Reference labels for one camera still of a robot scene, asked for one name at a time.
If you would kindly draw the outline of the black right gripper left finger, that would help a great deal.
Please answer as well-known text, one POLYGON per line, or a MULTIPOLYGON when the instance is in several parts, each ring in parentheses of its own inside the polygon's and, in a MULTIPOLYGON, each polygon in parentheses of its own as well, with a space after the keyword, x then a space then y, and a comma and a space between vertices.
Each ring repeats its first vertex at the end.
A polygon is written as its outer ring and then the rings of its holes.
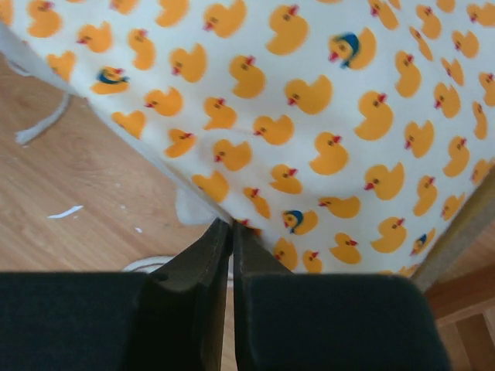
POLYGON ((3 370, 218 370, 230 227, 152 273, 1 276, 3 370))

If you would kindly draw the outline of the duck print bed cover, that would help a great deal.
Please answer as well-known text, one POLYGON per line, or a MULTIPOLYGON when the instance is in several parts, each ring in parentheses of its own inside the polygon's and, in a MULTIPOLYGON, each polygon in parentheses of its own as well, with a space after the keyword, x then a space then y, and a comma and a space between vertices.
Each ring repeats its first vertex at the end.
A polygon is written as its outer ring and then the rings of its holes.
POLYGON ((492 1, 3 1, 1 51, 291 271, 413 275, 494 167, 492 1))

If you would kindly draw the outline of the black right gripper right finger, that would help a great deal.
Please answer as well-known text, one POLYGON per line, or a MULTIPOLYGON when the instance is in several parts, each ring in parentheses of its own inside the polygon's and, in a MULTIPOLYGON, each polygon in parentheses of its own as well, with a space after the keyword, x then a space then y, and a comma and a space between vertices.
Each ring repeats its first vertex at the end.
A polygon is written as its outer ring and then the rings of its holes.
POLYGON ((387 274, 294 274, 233 228, 240 370, 448 370, 425 296, 387 274))

